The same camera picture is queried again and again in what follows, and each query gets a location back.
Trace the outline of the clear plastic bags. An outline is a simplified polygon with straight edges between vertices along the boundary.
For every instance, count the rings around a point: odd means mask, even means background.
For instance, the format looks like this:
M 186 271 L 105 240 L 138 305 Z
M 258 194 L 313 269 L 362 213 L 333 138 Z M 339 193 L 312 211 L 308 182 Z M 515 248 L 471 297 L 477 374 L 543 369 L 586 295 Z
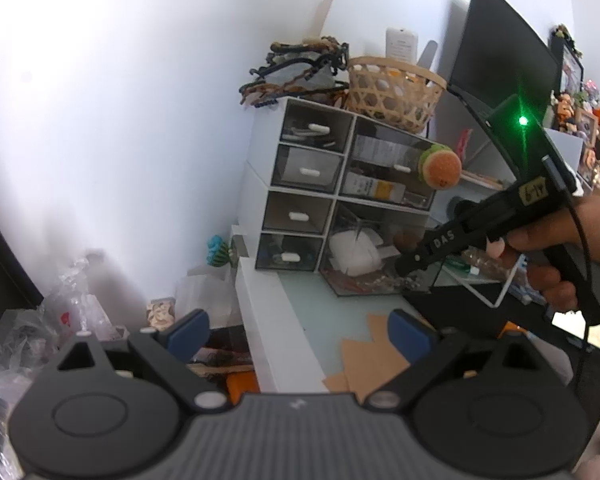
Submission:
M 121 339 L 129 333 L 111 322 L 95 295 L 93 274 L 104 263 L 102 252 L 90 252 L 58 271 L 38 307 L 9 309 L 0 319 L 0 479 L 22 476 L 8 440 L 7 422 L 42 367 L 81 330 L 100 340 Z

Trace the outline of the brown cardboard piece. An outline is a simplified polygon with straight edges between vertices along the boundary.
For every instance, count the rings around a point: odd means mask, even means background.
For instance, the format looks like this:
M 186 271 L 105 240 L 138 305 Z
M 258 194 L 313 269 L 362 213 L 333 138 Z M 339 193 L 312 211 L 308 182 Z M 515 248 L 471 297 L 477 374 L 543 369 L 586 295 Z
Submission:
M 371 313 L 366 315 L 366 321 L 370 341 L 340 341 L 342 371 L 323 380 L 329 392 L 350 392 L 360 402 L 410 366 L 390 344 L 388 315 Z

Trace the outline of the white drawer organizer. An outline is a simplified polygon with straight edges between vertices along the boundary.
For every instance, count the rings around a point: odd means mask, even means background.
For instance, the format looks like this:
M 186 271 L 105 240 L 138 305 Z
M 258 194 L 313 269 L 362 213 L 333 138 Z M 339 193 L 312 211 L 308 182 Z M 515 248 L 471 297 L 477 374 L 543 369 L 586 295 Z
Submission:
M 258 270 L 315 272 L 335 214 L 423 226 L 433 188 L 418 173 L 434 144 L 358 114 L 296 98 L 254 113 L 238 209 Z

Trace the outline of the woven bamboo basket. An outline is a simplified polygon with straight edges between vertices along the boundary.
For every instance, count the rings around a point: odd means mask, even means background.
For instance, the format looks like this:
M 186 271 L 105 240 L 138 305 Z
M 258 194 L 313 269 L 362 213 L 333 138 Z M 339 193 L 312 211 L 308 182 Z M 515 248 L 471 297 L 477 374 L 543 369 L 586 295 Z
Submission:
M 448 85 L 431 70 L 393 58 L 351 58 L 347 71 L 347 110 L 413 134 L 426 129 Z

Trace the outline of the black smartphone playing video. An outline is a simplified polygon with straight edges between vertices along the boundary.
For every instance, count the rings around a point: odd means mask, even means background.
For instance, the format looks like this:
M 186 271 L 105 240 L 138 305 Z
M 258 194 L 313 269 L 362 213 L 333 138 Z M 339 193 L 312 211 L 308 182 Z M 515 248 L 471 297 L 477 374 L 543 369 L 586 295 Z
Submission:
M 586 324 L 580 311 L 558 312 L 548 307 L 547 315 L 552 325 L 565 333 L 567 340 L 576 348 L 582 348 L 586 340 L 590 346 L 600 349 L 600 325 Z

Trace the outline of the clear acrylic drawer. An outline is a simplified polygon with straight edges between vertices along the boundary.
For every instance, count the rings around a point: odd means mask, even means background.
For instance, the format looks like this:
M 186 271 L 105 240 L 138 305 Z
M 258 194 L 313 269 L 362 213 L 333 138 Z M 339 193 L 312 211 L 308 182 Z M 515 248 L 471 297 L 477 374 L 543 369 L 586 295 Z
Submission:
M 429 292 L 441 264 L 401 276 L 398 259 L 426 233 L 428 218 L 402 210 L 336 203 L 320 273 L 339 297 Z

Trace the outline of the black laptop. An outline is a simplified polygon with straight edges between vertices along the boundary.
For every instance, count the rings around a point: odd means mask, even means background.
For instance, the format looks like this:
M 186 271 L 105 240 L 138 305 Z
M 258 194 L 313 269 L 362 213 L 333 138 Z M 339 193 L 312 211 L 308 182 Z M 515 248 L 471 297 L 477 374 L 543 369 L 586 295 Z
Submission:
M 557 73 L 550 49 L 505 0 L 470 0 L 449 92 L 517 178 L 542 157 L 532 151 Z

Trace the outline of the blue orange sunscreen bottle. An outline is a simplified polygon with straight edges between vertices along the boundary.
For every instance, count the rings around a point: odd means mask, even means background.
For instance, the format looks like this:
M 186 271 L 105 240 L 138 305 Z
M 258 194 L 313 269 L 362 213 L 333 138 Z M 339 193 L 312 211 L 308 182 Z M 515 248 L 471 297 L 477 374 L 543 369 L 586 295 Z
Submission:
M 527 331 L 520 326 L 506 325 L 501 331 L 501 333 L 498 335 L 498 338 L 502 339 L 505 337 L 520 337 L 524 336 L 526 333 Z

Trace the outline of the red snack packet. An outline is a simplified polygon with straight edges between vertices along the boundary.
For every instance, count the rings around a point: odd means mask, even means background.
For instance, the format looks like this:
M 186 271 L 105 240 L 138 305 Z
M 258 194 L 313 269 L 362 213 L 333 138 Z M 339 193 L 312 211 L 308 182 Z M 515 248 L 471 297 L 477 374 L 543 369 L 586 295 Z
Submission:
M 466 128 L 460 133 L 460 136 L 458 137 L 458 140 L 457 140 L 455 153 L 457 154 L 457 156 L 460 159 L 460 162 L 462 164 L 464 164 L 464 162 L 465 162 L 466 152 L 467 152 L 467 148 L 468 148 L 468 144 L 469 144 L 471 135 L 472 135 L 472 129 Z

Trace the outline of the burger plush toy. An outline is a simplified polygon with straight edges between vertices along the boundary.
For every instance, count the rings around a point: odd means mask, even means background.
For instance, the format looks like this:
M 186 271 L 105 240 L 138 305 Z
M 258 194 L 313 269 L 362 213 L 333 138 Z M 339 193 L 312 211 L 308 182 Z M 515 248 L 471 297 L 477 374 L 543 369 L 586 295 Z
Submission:
M 442 144 L 432 144 L 422 152 L 418 161 L 419 179 L 437 191 L 454 188 L 460 182 L 462 169 L 457 154 Z

